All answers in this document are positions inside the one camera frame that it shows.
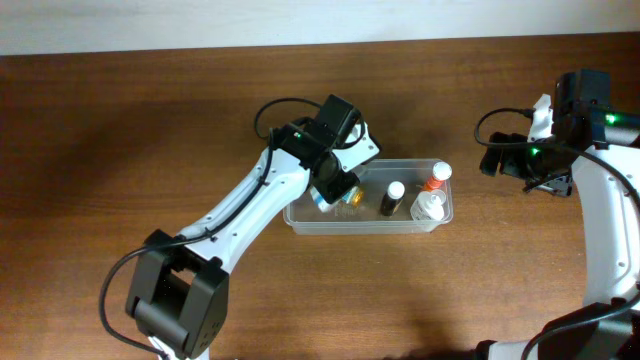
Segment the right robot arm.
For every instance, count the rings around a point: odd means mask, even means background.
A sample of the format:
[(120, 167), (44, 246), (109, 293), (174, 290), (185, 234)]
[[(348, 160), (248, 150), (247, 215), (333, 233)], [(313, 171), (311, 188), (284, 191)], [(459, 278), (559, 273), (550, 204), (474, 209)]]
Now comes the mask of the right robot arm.
[(526, 135), (493, 133), (479, 169), (524, 182), (524, 191), (577, 193), (587, 285), (582, 308), (521, 342), (486, 340), (476, 359), (636, 359), (639, 356), (639, 117), (610, 103), (608, 73), (561, 75), (521, 115)]

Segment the white blue medicine box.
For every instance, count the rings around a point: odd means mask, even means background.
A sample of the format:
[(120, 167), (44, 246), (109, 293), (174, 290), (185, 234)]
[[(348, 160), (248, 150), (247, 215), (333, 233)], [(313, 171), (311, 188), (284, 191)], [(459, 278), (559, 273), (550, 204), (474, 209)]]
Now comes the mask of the white blue medicine box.
[(328, 203), (315, 187), (311, 187), (309, 193), (313, 203), (322, 213), (328, 213), (333, 209), (334, 205)]

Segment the orange tube white cap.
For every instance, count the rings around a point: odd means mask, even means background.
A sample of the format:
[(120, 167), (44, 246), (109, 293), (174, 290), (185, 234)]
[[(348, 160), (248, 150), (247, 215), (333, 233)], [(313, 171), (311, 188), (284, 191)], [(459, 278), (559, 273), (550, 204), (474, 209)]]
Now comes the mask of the orange tube white cap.
[(424, 183), (423, 191), (433, 191), (440, 189), (441, 186), (452, 176), (452, 167), (444, 162), (439, 161), (432, 167), (432, 173)]

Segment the black bottle white cap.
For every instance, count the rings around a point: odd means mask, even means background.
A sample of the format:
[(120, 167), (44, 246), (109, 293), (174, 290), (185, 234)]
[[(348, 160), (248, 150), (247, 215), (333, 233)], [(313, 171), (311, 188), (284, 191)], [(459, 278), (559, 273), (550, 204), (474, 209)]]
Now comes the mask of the black bottle white cap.
[(405, 186), (400, 181), (391, 182), (382, 198), (380, 213), (383, 216), (391, 217), (399, 208), (404, 199)]

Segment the white pump bottle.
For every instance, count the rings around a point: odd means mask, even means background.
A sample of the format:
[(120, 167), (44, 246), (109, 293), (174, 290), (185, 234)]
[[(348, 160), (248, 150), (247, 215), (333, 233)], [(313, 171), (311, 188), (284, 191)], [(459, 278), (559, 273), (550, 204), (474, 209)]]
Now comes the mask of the white pump bottle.
[(441, 221), (445, 217), (445, 202), (446, 194), (442, 190), (422, 191), (410, 208), (411, 217), (415, 221)]

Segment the gold lid small jar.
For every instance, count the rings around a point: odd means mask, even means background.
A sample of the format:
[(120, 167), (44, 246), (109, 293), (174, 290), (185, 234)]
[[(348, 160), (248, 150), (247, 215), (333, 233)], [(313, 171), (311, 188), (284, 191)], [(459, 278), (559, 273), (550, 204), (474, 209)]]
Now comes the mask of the gold lid small jar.
[(343, 197), (342, 201), (351, 207), (359, 207), (364, 197), (364, 191), (359, 186), (351, 188)]

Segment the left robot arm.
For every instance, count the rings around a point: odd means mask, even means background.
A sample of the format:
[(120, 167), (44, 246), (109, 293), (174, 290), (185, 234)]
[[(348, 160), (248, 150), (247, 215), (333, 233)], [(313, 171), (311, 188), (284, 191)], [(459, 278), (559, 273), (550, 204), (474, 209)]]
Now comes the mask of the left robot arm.
[(154, 231), (131, 254), (125, 311), (161, 359), (202, 359), (226, 319), (230, 275), (271, 220), (305, 193), (322, 208), (360, 182), (354, 170), (380, 147), (361, 112), (330, 95), (313, 117), (265, 135), (250, 173), (214, 209), (171, 236)]

